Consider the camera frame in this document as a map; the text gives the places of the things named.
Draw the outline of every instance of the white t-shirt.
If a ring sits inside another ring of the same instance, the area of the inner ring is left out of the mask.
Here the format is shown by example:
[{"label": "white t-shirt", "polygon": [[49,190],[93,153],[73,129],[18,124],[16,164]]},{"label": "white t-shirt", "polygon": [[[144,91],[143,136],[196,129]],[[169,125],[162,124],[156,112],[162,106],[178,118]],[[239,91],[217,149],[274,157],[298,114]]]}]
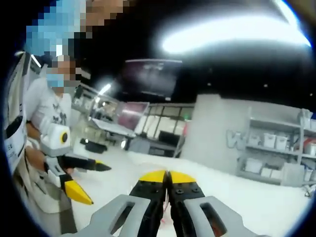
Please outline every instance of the white t-shirt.
[{"label": "white t-shirt", "polygon": [[53,123],[69,126],[71,103],[70,94],[64,93],[62,97],[59,97],[48,87],[46,78],[36,79],[26,92],[27,120],[31,121],[39,131],[44,117],[51,118]]}]

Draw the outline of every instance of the white wall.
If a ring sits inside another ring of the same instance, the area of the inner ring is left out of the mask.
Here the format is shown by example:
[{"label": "white wall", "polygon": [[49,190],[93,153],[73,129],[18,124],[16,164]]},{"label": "white wall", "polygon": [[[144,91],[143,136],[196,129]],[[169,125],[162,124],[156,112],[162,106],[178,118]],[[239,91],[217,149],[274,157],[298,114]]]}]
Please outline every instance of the white wall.
[{"label": "white wall", "polygon": [[288,122],[296,122],[299,113],[298,108],[283,105],[199,95],[181,158],[235,174],[240,152],[227,148],[226,131],[245,131],[249,107],[255,117]]}]

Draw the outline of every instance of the white storage box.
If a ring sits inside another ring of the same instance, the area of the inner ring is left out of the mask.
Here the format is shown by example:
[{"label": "white storage box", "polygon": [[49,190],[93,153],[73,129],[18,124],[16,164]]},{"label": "white storage box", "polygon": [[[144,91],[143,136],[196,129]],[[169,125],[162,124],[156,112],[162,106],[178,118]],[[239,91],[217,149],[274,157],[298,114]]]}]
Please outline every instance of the white storage box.
[{"label": "white storage box", "polygon": [[282,171],[281,170],[272,170],[272,173],[271,173],[271,178],[274,178],[274,179],[281,179],[281,174],[282,174]]},{"label": "white storage box", "polygon": [[284,151],[286,148],[287,137],[276,136],[276,149]]},{"label": "white storage box", "polygon": [[304,181],[310,181],[312,172],[312,169],[305,169]]},{"label": "white storage box", "polygon": [[263,163],[260,160],[248,158],[246,160],[245,171],[259,174],[262,166]]},{"label": "white storage box", "polygon": [[271,172],[272,172],[271,169],[269,169],[269,168],[263,168],[262,171],[261,171],[261,176],[262,176],[262,177],[268,177],[268,178],[270,178]]},{"label": "white storage box", "polygon": [[316,120],[311,119],[311,130],[316,131]]},{"label": "white storage box", "polygon": [[309,143],[304,147],[304,153],[309,154],[312,156],[316,155],[316,144],[315,143]]},{"label": "white storage box", "polygon": [[249,145],[258,146],[259,142],[260,142],[260,136],[258,136],[258,135],[250,135],[249,136],[249,140],[248,140]]},{"label": "white storage box", "polygon": [[276,135],[264,133],[263,134],[263,146],[267,148],[274,148],[276,143]]}]

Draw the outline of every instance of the face mask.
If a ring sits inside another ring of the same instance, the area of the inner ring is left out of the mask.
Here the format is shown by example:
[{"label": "face mask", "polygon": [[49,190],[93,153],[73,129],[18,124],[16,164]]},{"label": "face mask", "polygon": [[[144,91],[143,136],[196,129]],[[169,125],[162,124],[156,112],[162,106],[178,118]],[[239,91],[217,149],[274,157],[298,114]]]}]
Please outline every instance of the face mask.
[{"label": "face mask", "polygon": [[63,74],[47,74],[46,79],[49,87],[64,87]]}]

